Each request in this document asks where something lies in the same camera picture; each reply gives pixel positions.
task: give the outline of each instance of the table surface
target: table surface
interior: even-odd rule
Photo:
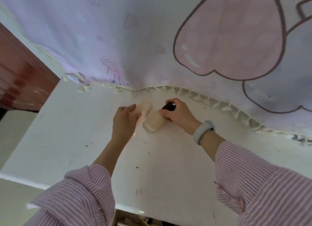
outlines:
[[[60,81],[0,172],[0,177],[46,189],[72,169],[91,164],[111,137],[119,106],[152,103],[161,108],[179,97],[200,120],[212,120],[217,133],[259,156],[312,177],[312,147],[257,134],[229,112],[164,90],[116,92],[103,86],[78,93],[78,85]],[[113,177],[116,208],[171,223],[233,225],[237,216],[216,200],[214,163],[192,137],[172,123],[154,134],[138,126],[123,150]]]

